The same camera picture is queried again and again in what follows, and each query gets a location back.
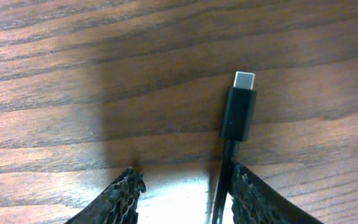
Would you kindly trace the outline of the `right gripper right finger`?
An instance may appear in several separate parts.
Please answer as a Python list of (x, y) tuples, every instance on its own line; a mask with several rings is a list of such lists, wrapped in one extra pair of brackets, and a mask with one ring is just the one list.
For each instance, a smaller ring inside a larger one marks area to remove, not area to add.
[(240, 163), (233, 166), (229, 194), (235, 224), (322, 224)]

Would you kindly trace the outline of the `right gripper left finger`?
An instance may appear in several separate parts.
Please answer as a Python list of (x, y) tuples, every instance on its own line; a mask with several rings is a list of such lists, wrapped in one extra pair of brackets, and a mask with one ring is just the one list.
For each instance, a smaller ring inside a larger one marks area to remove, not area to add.
[(133, 168), (126, 169), (66, 224), (137, 224), (137, 202), (147, 191), (143, 176)]

